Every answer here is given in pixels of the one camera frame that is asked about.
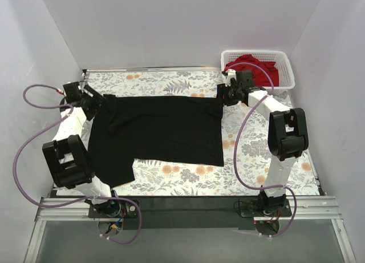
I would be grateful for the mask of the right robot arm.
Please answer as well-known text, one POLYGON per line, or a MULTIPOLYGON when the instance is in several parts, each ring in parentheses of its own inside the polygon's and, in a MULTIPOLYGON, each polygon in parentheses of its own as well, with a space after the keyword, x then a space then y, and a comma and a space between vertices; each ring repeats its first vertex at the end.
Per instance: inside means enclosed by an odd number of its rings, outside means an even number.
POLYGON ((286 198, 287 181, 294 163, 309 146, 305 112, 280 103, 265 88, 256 86, 249 70, 228 69, 224 75, 225 83, 217 87, 221 103, 225 106, 245 103, 269 122, 267 144, 271 161, 266 181, 256 188, 257 197, 238 203, 238 211, 242 217, 271 216, 279 212, 291 216, 286 198))

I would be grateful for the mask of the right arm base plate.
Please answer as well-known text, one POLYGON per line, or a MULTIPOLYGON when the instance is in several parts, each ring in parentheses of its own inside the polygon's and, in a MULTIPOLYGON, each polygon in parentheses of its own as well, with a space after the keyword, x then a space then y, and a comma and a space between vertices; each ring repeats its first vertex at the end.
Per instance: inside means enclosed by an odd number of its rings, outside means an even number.
POLYGON ((241 217, 291 217, 292 208, 288 199, 285 200, 283 206, 279 208, 267 208, 263 209, 258 206, 256 199, 243 200, 239 199, 233 204, 233 209, 241 217))

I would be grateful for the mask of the black t-shirt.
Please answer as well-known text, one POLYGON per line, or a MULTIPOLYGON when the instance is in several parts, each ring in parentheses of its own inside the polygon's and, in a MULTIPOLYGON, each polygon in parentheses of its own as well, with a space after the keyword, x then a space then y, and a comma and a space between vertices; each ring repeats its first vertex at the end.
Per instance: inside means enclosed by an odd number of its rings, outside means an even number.
POLYGON ((103 183, 117 187, 134 181, 136 159, 223 166, 219 99, 104 97, 88 141, 95 174, 103 183))

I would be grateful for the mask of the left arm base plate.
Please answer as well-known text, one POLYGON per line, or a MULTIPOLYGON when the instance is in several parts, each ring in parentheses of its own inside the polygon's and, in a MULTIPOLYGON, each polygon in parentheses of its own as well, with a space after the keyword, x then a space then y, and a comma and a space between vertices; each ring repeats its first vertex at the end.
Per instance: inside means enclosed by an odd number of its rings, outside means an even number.
POLYGON ((86 200, 90 206, 89 218, 119 218, 126 217, 136 219, 138 217, 137 207, 127 201, 107 200, 100 204, 93 204, 91 200, 86 200))

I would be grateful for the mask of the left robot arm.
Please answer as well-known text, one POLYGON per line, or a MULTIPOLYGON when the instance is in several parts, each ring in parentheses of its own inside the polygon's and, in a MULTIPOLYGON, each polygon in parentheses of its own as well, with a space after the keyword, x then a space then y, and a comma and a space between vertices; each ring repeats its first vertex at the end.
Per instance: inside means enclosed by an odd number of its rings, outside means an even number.
POLYGON ((91 157, 81 140, 86 121, 91 121, 106 100, 87 84, 67 83, 63 86, 64 99, 60 115, 63 121, 52 141, 45 143, 42 152, 57 187, 74 189, 87 198, 98 214, 116 217, 121 203, 114 199, 111 187, 97 176, 91 157))

